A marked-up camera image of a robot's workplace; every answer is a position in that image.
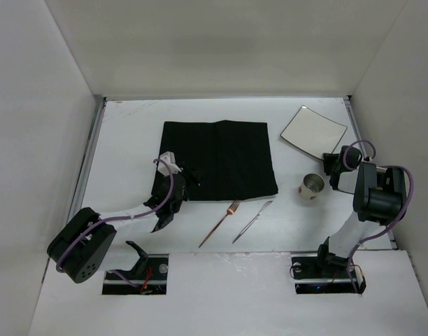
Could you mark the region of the white paper cup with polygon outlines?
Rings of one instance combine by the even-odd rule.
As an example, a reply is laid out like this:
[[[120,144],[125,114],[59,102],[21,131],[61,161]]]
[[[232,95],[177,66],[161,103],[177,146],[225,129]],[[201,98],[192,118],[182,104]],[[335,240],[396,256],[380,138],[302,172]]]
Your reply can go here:
[[[298,193],[304,200],[314,200],[324,187],[324,179],[318,174],[310,173],[303,177]]]

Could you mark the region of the square white plate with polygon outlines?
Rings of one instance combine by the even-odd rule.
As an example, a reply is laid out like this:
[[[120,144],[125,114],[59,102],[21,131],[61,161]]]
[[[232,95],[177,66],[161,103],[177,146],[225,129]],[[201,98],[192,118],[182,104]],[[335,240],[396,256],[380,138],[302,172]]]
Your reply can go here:
[[[307,106],[301,106],[280,133],[280,137],[321,160],[325,153],[332,154],[335,151],[347,129],[347,126],[330,120]]]

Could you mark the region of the black cloth placemat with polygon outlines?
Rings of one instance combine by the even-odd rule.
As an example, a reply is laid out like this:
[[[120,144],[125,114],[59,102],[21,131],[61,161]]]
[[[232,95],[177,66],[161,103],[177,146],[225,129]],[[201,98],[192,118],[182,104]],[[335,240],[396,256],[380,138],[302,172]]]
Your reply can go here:
[[[189,184],[190,201],[249,200],[278,193],[265,122],[164,123],[159,152],[174,153],[199,185]]]

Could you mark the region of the copper fork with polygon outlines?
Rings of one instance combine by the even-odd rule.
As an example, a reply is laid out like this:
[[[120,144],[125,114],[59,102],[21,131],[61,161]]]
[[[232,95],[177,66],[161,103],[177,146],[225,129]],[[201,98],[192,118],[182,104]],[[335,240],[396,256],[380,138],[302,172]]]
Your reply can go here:
[[[204,240],[200,243],[199,248],[201,248],[208,239],[214,234],[214,232],[219,228],[219,226],[222,224],[222,222],[229,216],[232,216],[236,213],[241,201],[235,200],[227,209],[226,214],[217,222],[217,224],[214,226],[214,228],[207,234],[207,236],[204,238]]]

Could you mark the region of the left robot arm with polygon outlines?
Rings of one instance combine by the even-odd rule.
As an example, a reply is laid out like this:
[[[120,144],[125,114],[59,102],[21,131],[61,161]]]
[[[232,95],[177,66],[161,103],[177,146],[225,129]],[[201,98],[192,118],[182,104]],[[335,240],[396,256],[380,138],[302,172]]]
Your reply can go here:
[[[73,216],[47,248],[57,272],[67,274],[76,284],[87,281],[103,265],[120,228],[132,225],[146,233],[163,230],[183,202],[190,200],[191,190],[203,183],[204,173],[200,169],[184,163],[173,166],[163,159],[154,163],[164,169],[159,173],[162,181],[143,205],[111,215],[85,207]]]

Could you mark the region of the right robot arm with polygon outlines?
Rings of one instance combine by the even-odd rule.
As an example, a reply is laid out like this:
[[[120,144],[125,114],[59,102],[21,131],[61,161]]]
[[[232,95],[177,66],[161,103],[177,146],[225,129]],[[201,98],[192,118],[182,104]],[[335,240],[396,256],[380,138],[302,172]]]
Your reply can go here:
[[[348,269],[355,251],[391,230],[405,215],[413,196],[411,173],[400,166],[378,167],[352,146],[322,155],[329,184],[338,190],[344,173],[357,172],[352,213],[343,226],[318,248],[315,266],[322,272]]]

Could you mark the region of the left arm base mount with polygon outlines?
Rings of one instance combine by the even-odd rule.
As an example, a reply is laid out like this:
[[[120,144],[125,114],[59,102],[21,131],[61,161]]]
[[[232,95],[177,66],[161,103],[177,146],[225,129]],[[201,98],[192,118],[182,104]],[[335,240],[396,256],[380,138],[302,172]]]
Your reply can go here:
[[[168,254],[149,254],[134,241],[110,247],[101,265],[102,295],[165,295]]]

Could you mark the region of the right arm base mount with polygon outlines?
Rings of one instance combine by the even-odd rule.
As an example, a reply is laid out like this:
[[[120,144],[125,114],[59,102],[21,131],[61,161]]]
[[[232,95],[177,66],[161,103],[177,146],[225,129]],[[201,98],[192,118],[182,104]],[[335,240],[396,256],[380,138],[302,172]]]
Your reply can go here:
[[[366,290],[366,277],[359,265],[329,252],[321,244],[316,253],[291,256],[290,276],[297,294],[357,294]]]

